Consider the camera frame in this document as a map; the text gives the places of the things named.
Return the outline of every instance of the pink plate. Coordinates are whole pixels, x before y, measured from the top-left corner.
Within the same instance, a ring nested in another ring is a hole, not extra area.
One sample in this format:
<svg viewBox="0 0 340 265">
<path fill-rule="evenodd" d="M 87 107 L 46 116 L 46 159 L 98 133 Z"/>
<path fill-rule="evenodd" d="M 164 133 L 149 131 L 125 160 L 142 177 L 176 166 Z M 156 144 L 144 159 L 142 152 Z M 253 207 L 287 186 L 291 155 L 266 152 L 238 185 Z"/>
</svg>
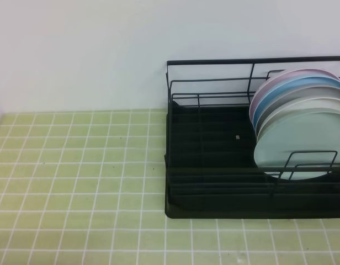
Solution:
<svg viewBox="0 0 340 265">
<path fill-rule="evenodd" d="M 339 81 L 338 76 L 323 70 L 323 69 L 309 69 L 309 68 L 305 68 L 305 69 L 297 69 L 297 70 L 285 70 L 283 72 L 281 72 L 280 74 L 271 77 L 269 80 L 265 81 L 256 91 L 256 93 L 254 94 L 252 100 L 251 100 L 251 105 L 249 106 L 249 119 L 252 122 L 252 118 L 253 118 L 253 114 L 254 111 L 257 108 L 258 103 L 260 102 L 260 100 L 262 99 L 262 97 L 264 97 L 264 95 L 270 90 L 272 89 L 276 84 L 287 80 L 289 78 L 293 78 L 293 77 L 297 77 L 299 75 L 309 75 L 309 74 L 323 74 L 323 75 L 327 75 L 330 76 L 336 80 Z"/>
</svg>

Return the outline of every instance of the plate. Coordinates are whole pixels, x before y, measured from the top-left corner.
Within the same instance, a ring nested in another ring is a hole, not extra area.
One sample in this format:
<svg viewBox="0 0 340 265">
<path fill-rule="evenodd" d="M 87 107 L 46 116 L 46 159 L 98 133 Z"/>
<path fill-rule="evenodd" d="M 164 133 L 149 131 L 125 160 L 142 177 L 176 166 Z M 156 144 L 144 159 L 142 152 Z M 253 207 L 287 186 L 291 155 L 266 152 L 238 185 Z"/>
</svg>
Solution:
<svg viewBox="0 0 340 265">
<path fill-rule="evenodd" d="M 284 104 L 291 102 L 296 99 L 303 99 L 305 97 L 309 97 L 313 95 L 314 97 L 331 97 L 331 98 L 340 98 L 340 88 L 335 87 L 301 87 L 297 90 L 287 91 L 280 95 L 277 99 L 272 101 L 267 107 L 264 108 L 262 114 L 254 119 L 252 124 L 256 135 L 259 133 L 259 130 L 266 120 L 266 118 L 274 112 L 276 109 L 280 108 Z"/>
<path fill-rule="evenodd" d="M 298 98 L 288 102 L 275 111 L 273 111 L 263 122 L 261 129 L 257 135 L 257 141 L 264 134 L 266 129 L 273 124 L 276 120 L 287 116 L 290 113 L 298 113 L 309 109 L 327 109 L 328 112 L 337 111 L 340 112 L 340 98 L 333 97 L 318 97 L 308 96 L 304 98 Z"/>
<path fill-rule="evenodd" d="M 270 105 L 275 99 L 280 97 L 282 93 L 287 91 L 295 91 L 300 89 L 303 86 L 310 87 L 321 87 L 321 86 L 331 86 L 340 88 L 340 81 L 335 80 L 330 77 L 304 77 L 295 79 L 292 81 L 284 82 L 283 84 L 278 84 L 274 88 L 272 88 L 269 92 L 267 92 L 261 101 L 258 103 L 252 121 L 257 121 L 260 115 L 263 113 L 265 108 Z"/>
<path fill-rule="evenodd" d="M 256 91 L 254 94 L 252 100 L 251 100 L 251 105 L 249 106 L 249 117 L 250 120 L 252 121 L 253 118 L 253 113 L 256 109 L 256 106 L 260 99 L 264 96 L 264 94 L 272 89 L 275 85 L 277 85 L 280 82 L 286 81 L 287 79 L 298 79 L 299 76 L 305 75 L 326 75 L 329 77 L 332 77 L 336 80 L 339 80 L 339 77 L 326 71 L 323 69 L 312 69 L 312 68 L 304 68 L 304 69 L 295 69 L 295 70 L 285 70 L 279 73 L 278 75 L 271 77 L 267 81 L 265 81 Z"/>
<path fill-rule="evenodd" d="M 338 155 L 334 162 L 340 163 L 339 111 L 318 108 L 282 117 L 259 139 L 254 150 L 254 160 L 258 167 L 284 167 L 292 152 L 307 150 L 335 150 Z M 333 157 L 334 153 L 297 153 L 292 155 L 287 167 L 302 163 L 330 163 Z M 314 178 L 326 173 L 295 172 L 292 180 Z M 290 174 L 284 172 L 281 178 L 289 179 Z"/>
</svg>

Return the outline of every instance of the green tiled countertop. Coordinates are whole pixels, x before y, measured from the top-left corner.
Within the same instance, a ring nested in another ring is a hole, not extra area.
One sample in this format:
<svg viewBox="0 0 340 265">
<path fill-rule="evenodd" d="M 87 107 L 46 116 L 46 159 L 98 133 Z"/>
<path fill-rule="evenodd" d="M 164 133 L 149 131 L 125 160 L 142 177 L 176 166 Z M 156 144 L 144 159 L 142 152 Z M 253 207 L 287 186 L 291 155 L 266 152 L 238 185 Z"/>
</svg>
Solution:
<svg viewBox="0 0 340 265">
<path fill-rule="evenodd" d="M 3 116 L 0 264 L 340 265 L 340 219 L 166 218 L 165 116 Z"/>
</svg>

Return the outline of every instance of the blue plate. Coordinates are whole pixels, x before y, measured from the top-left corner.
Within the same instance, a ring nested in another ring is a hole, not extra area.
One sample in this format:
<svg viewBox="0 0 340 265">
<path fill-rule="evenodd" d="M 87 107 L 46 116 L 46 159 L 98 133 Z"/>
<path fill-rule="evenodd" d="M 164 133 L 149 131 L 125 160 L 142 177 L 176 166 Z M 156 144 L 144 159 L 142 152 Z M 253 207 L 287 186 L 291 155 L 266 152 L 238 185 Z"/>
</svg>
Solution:
<svg viewBox="0 0 340 265">
<path fill-rule="evenodd" d="M 253 127 L 257 127 L 257 122 L 265 108 L 270 105 L 272 101 L 274 101 L 278 96 L 280 96 L 282 93 L 292 90 L 292 89 L 298 89 L 301 86 L 307 86 L 311 85 L 311 87 L 314 86 L 334 86 L 336 88 L 340 88 L 340 81 L 335 80 L 334 78 L 324 76 L 324 75 L 318 75 L 318 76 L 308 76 L 308 77 L 299 77 L 291 79 L 287 82 L 282 82 L 274 86 L 258 103 L 256 111 L 253 114 Z"/>
</svg>

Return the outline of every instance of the black dish rack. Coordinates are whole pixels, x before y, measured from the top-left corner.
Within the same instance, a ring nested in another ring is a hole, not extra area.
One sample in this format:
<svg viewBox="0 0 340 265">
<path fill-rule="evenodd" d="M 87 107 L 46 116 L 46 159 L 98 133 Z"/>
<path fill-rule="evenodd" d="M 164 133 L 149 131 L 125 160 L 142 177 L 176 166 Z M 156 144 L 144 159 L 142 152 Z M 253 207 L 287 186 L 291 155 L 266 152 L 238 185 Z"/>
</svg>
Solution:
<svg viewBox="0 0 340 265">
<path fill-rule="evenodd" d="M 253 151 L 256 136 L 248 116 L 254 91 L 251 84 L 272 73 L 253 77 L 260 64 L 340 61 L 340 56 L 277 59 L 186 60 L 167 62 L 168 115 L 166 141 L 165 213 L 170 218 L 340 218 L 340 163 L 333 150 L 292 152 L 285 167 L 258 168 Z M 250 65 L 248 77 L 173 79 L 169 66 Z M 175 83 L 247 81 L 239 92 L 172 93 Z M 239 99 L 245 102 L 202 103 L 203 99 Z M 195 100 L 196 103 L 181 104 Z M 287 167 L 301 152 L 330 152 L 324 164 Z M 276 172 L 276 177 L 265 174 Z M 281 179 L 291 172 L 291 180 Z M 325 172 L 323 176 L 294 180 L 295 172 Z"/>
</svg>

